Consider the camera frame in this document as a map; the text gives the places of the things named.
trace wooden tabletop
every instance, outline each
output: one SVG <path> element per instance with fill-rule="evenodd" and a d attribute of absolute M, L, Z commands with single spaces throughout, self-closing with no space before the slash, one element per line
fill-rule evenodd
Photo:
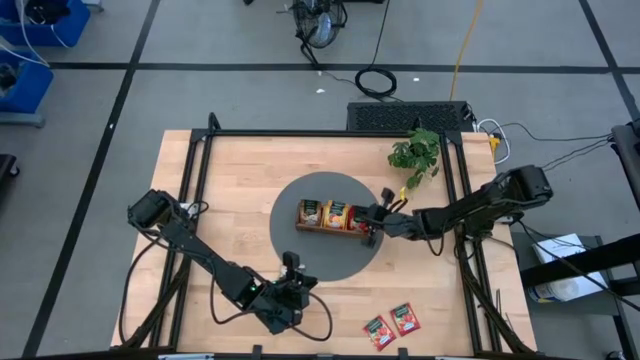
<path fill-rule="evenodd" d="M 189 137 L 190 131 L 165 132 L 152 188 L 166 190 L 177 197 Z M 484 134 L 465 133 L 463 140 L 471 186 L 476 190 L 495 176 L 491 151 Z M 383 187 L 397 191 L 406 181 L 407 173 L 393 169 L 387 163 L 386 157 L 395 141 L 399 139 L 214 138 L 204 192 L 204 200 L 210 208 L 201 215 L 197 234 L 225 259 L 250 266 L 267 279 L 276 279 L 280 260 L 269 238 L 269 216 L 281 190 L 300 176 L 334 171 L 354 177 L 376 196 Z M 453 147 L 450 152 L 454 176 L 459 179 Z M 199 167 L 199 158 L 198 155 L 195 169 Z M 196 176 L 197 170 L 191 181 L 190 196 L 193 196 Z M 456 186 L 460 197 L 459 180 Z M 423 180 L 409 199 L 404 212 L 448 205 L 443 172 L 431 180 Z M 494 237 L 511 242 L 506 226 L 496 226 Z M 271 335 L 253 316 L 216 325 L 209 312 L 211 276 L 192 265 L 178 350 L 246 353 L 251 352 L 254 344 L 261 344 L 265 353 L 380 354 L 363 332 L 363 327 L 378 315 L 383 315 L 393 327 L 389 310 L 411 302 L 422 329 L 398 337 L 381 354 L 396 354 L 398 347 L 406 347 L 412 355 L 471 355 L 460 271 L 453 256 L 452 232 L 446 234 L 444 242 L 442 256 L 435 257 L 425 242 L 385 237 L 374 259 L 361 272 L 344 280 L 321 282 L 313 292 L 328 304 L 334 319 L 333 336 L 321 343 L 307 340 L 291 330 Z M 139 237 L 134 256 L 147 244 L 147 240 Z M 501 291 L 503 313 L 508 315 L 524 343 L 535 349 L 513 250 L 493 241 L 485 241 L 483 247 L 492 291 Z M 164 261 L 165 251 L 152 249 L 140 260 L 132 276 L 125 314 L 128 336 L 155 304 Z M 220 318 L 237 312 L 217 288 L 215 307 Z M 172 315 L 172 309 L 165 313 L 162 335 L 165 343 Z M 489 349 L 485 320 L 481 315 L 478 312 L 483 344 Z M 324 336 L 327 331 L 326 315 L 313 300 L 304 310 L 300 328 L 316 336 Z M 114 335 L 113 344 L 118 343 Z"/>

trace black metal frame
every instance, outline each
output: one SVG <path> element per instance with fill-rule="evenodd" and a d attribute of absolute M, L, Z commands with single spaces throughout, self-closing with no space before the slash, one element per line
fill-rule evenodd
<path fill-rule="evenodd" d="M 186 201 L 187 189 L 189 188 L 190 178 L 193 171 L 193 163 L 195 161 L 195 153 L 196 147 L 200 141 L 204 141 L 204 149 L 202 154 L 202 160 L 200 164 L 200 170 L 198 174 L 198 183 L 196 186 L 196 194 L 194 201 L 201 201 L 203 192 L 204 192 L 204 183 L 206 180 L 207 171 L 209 169 L 209 159 L 212 148 L 212 142 L 214 136 L 296 136 L 296 137 L 355 137 L 355 138 L 398 138 L 398 137 L 407 137 L 406 132 L 389 132 L 389 131 L 349 131 L 349 130 L 223 130 L 220 129 L 220 126 L 215 119 L 213 114 L 209 117 L 209 128 L 208 129 L 193 129 L 190 142 L 189 149 L 187 151 L 187 159 L 185 163 L 185 168 L 182 177 L 182 184 L 180 186 L 180 194 L 179 200 Z M 454 202 L 457 200 L 456 198 L 456 189 L 455 189 L 455 180 L 453 177 L 453 171 L 451 167 L 451 157 L 449 153 L 448 144 L 452 143 L 454 145 L 456 151 L 456 158 L 458 162 L 458 167 L 461 176 L 461 182 L 463 187 L 464 195 L 471 194 L 471 184 L 469 182 L 469 174 L 466 166 L 466 158 L 464 154 L 464 147 L 462 143 L 462 136 L 460 132 L 450 131 L 441 135 L 441 151 L 442 151 L 442 161 L 444 174 L 447 184 L 447 192 L 450 202 Z M 459 234 L 460 229 L 456 229 L 457 236 L 464 236 L 464 234 Z M 474 252 L 475 252 L 475 261 L 476 268 L 479 274 L 480 284 L 483 288 L 483 291 L 486 293 L 489 299 L 491 299 L 491 290 L 489 286 L 489 279 L 487 275 L 486 263 L 484 259 L 484 253 L 482 250 L 482 245 L 474 242 Z M 464 247 L 460 248 L 458 251 L 459 258 L 459 266 L 462 269 L 463 265 L 465 265 L 467 260 L 466 249 Z M 171 279 L 171 273 L 173 270 L 175 262 L 175 255 L 172 253 L 167 254 L 164 273 L 163 273 L 163 282 L 161 284 L 160 294 L 164 294 L 167 291 L 169 280 Z M 171 333 L 169 346 L 173 348 L 177 348 L 178 339 L 180 336 L 180 328 L 182 322 L 182 316 L 184 312 L 184 302 L 186 297 L 186 288 L 188 286 L 188 268 L 190 267 L 190 261 L 188 259 L 184 259 L 180 266 L 181 271 L 186 271 L 187 279 L 182 284 L 181 291 L 178 293 L 175 302 L 175 311 L 172 319 Z M 498 331 L 493 326 L 491 321 L 487 321 L 489 326 L 489 337 L 491 342 L 491 352 L 486 352 L 482 348 L 482 341 L 480 336 L 480 330 L 477 319 L 477 309 L 475 306 L 474 295 L 470 289 L 468 289 L 463 284 L 463 293 L 465 298 L 465 308 L 468 317 L 469 324 L 469 336 L 473 349 L 473 356 L 479 356 L 480 354 L 493 354 L 496 355 L 502 352 L 500 335 Z M 150 346 L 158 346 L 158 339 L 160 338 L 160 331 L 162 328 L 162 324 L 159 323 L 154 328 L 154 332 L 151 334 L 151 343 Z M 262 354 L 261 346 L 255 346 L 253 353 L 244 353 L 244 354 L 219 354 L 216 353 L 216 358 L 247 358 L 247 359 L 287 359 L 287 358 L 295 358 L 295 359 L 320 359 L 320 358 L 334 358 L 339 357 L 340 359 L 435 359 L 434 356 L 409 356 L 407 349 L 400 348 L 399 354 L 397 356 L 343 356 L 343 355 L 321 355 L 321 354 L 295 354 L 295 355 L 285 355 L 285 354 Z"/>

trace yellow cable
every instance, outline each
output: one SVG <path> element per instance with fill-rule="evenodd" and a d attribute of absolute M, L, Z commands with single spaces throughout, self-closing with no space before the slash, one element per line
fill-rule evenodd
<path fill-rule="evenodd" d="M 456 68 L 453 70 L 453 82 L 451 83 L 451 94 L 449 95 L 449 101 L 453 101 L 453 95 L 456 93 L 456 81 L 458 80 L 458 69 L 460 68 L 462 55 L 464 55 L 464 50 L 467 48 L 467 44 L 469 44 L 469 39 L 471 38 L 471 33 L 473 32 L 473 28 L 476 27 L 476 20 L 478 20 L 478 15 L 480 15 L 480 10 L 482 10 L 483 2 L 484 2 L 483 0 L 478 0 L 476 2 L 476 10 L 473 13 L 473 20 L 471 20 L 471 25 L 469 26 L 467 35 L 464 37 L 464 42 L 462 43 L 460 54 L 458 54 L 458 60 L 456 61 Z"/>

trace potted plant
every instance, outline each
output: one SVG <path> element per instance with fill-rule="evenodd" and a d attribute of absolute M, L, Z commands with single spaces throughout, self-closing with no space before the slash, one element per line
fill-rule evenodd
<path fill-rule="evenodd" d="M 440 153 L 440 137 L 438 134 L 418 128 L 409 131 L 409 141 L 393 144 L 393 153 L 387 159 L 389 165 L 400 169 L 415 169 L 407 179 L 407 188 L 414 189 L 420 185 L 425 174 L 438 174 L 438 154 Z"/>

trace gray circular mat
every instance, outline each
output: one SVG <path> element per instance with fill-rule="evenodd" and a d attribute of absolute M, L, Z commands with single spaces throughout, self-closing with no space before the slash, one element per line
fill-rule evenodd
<path fill-rule="evenodd" d="M 335 200 L 360 206 L 376 202 L 366 186 L 343 174 L 317 172 L 294 180 L 278 195 L 271 209 L 271 243 L 280 259 L 285 251 L 300 255 L 306 274 L 321 281 L 345 279 L 367 266 L 382 244 L 382 232 L 376 234 L 376 245 L 368 248 L 356 238 L 298 231 L 295 219 L 302 199 L 318 200 L 322 204 Z"/>

